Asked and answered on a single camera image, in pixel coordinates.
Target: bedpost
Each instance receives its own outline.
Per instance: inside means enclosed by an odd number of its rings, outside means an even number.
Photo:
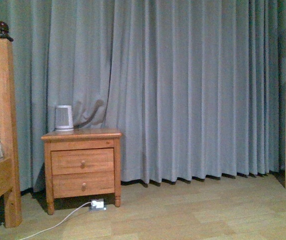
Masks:
[[[12,163],[12,188],[4,194],[5,222],[7,228],[22,221],[22,204],[19,181],[18,140],[16,126],[13,39],[9,28],[0,21],[0,138],[5,155]]]

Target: nightstand top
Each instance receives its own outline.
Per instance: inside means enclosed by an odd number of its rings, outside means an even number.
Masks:
[[[72,131],[52,131],[41,139],[47,142],[72,139],[115,139],[121,136],[122,133],[116,128],[78,128]]]

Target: curtain fold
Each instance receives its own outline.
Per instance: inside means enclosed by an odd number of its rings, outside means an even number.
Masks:
[[[43,188],[40,137],[65,104],[76,127],[123,132],[123,181],[278,171],[276,0],[0,8],[15,38],[22,190]]]

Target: power strip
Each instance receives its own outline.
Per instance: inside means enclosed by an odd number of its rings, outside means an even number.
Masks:
[[[93,199],[91,201],[91,205],[89,207],[90,211],[97,211],[97,210],[106,210],[106,206],[104,204],[104,199]]]

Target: drawer knob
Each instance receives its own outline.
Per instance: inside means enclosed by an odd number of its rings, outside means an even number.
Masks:
[[[82,191],[85,191],[86,190],[86,183],[84,182],[83,184],[82,184]]]

